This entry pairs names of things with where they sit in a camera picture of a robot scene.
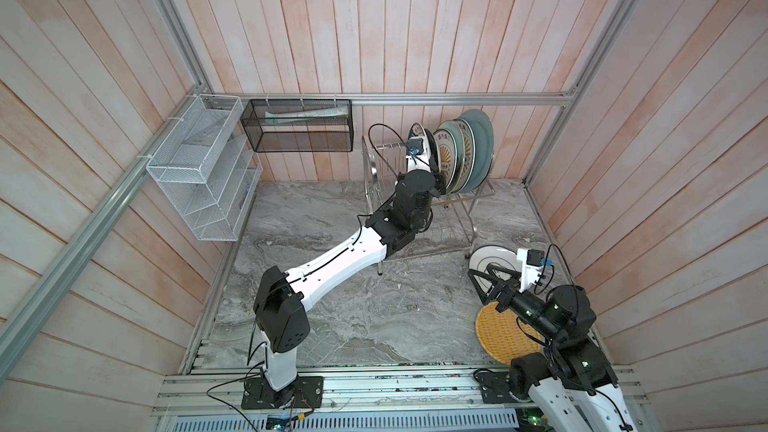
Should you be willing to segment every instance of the wooden wall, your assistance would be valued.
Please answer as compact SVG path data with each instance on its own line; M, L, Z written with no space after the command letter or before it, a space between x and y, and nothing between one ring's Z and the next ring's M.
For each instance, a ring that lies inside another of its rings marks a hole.
M768 0L641 0L532 181L666 430L768 428L767 31Z
M0 322L194 84L152 0L0 0ZM152 182L10 379L4 430L137 430L221 260Z
M232 93L570 90L617 1L174 0L213 90ZM485 110L492 176L523 177L557 109ZM366 107L356 124L434 130L461 111ZM360 179L360 140L353 154L267 154L263 178Z

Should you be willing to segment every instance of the gray marble surface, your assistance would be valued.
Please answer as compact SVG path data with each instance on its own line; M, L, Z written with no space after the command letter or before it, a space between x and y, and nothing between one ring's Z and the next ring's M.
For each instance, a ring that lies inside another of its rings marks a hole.
M547 239L522 184L509 179L492 184L496 195L478 200L472 212L479 233L474 248L544 250ZM349 237L358 228L356 214L366 212L361 182L259 185L199 366L243 367L262 272L311 260ZM450 241L445 234L436 226L414 249ZM466 275L467 263L464 252L450 252L386 262L380 276L376 266L360 271L308 313L312 331L298 348L298 364L492 361L475 334L482 305ZM562 268L557 270L553 285L567 283Z

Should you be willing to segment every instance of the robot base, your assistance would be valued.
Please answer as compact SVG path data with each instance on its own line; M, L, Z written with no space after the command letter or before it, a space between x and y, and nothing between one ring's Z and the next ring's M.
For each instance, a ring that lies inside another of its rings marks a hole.
M296 408L319 409L322 404L322 377L299 376L282 390L274 390L263 377L245 379L244 410L276 409L296 398Z

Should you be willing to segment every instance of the dish rack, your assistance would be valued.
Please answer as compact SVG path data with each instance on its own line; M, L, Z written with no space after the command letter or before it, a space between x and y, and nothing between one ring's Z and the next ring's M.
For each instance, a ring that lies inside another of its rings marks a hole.
M242 114L239 97L196 97L147 164L199 240L237 240L261 177L247 136L230 139Z
M397 179L376 154L376 150L400 173L406 170L406 144L394 142L371 147L366 142L367 140L363 139L363 174L368 213L372 214L394 193ZM495 193L494 187L486 178L473 191L434 198L433 218L429 229L418 234L413 242L385 262L470 249L478 236L478 230L472 221L475 203L480 198L493 197Z

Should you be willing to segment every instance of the plate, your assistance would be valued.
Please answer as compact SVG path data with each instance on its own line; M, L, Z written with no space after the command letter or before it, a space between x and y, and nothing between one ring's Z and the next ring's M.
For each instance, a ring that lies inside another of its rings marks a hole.
M440 124L440 129L447 130L456 144L456 173L454 173L453 179L446 187L446 192L450 194L458 190L456 182L458 182L458 174L462 169L461 164L464 163L464 135L453 120L446 120Z
M450 184L456 174L456 141L445 129L437 129L433 135L437 144L438 167L446 184Z
M518 260L517 251L511 251L500 245L485 245L469 256L469 268L473 270L485 272L488 264L501 265L504 268L516 271L523 270L523 264ZM504 272L497 272L496 275L502 280L510 279L509 274ZM480 284L480 288L487 292L491 287L491 283L482 277L476 277L476 279Z
M472 170L475 168L475 134L472 133L472 128L466 120L456 119L454 122L459 130L462 131L462 137L464 138L464 163L456 181L455 192L466 192L467 181L472 175Z
M485 112L472 109L464 112L461 117L465 120L472 133L475 135L475 168L467 180L462 192L469 192L480 187L480 184L488 177L493 160L493 125Z

